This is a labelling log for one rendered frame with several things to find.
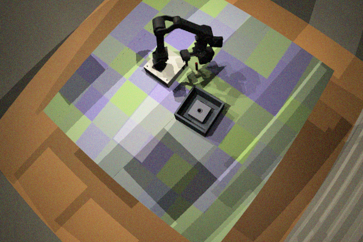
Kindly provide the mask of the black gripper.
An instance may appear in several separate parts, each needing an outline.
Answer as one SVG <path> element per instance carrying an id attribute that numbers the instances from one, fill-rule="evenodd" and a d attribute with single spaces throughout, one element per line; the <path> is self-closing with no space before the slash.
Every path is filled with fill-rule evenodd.
<path id="1" fill-rule="evenodd" d="M 184 50 L 180 51 L 181 58 L 183 61 L 185 61 L 186 64 L 188 63 L 188 61 L 190 61 L 191 57 L 196 56 L 196 53 L 198 53 L 199 51 L 204 52 L 205 50 L 207 50 L 207 54 L 209 54 L 211 56 L 215 55 L 213 48 L 210 46 L 207 46 L 205 49 L 200 49 L 196 46 L 196 43 L 195 43 L 195 47 L 193 47 L 192 49 L 193 49 L 193 52 L 191 52 L 191 53 L 188 51 L 188 49 L 184 49 Z"/>

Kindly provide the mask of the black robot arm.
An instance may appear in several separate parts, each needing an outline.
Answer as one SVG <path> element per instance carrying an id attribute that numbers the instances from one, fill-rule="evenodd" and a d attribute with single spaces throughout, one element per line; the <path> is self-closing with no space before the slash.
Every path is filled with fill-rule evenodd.
<path id="1" fill-rule="evenodd" d="M 173 25 L 166 28 L 165 20 L 173 22 Z M 196 46 L 200 49 L 205 49 L 207 45 L 214 48 L 221 48 L 223 44 L 222 36 L 213 36 L 211 26 L 198 25 L 188 20 L 181 18 L 180 16 L 169 16 L 162 15 L 152 19 L 153 30 L 157 39 L 156 50 L 152 53 L 153 55 L 153 66 L 152 68 L 158 72 L 162 72 L 168 60 L 167 46 L 164 46 L 164 35 L 172 32 L 174 29 L 180 28 L 195 34 Z M 199 51 L 196 53 L 196 57 L 199 59 L 199 64 L 203 65 L 210 62 L 213 56 L 207 54 L 207 50 L 204 52 Z"/>

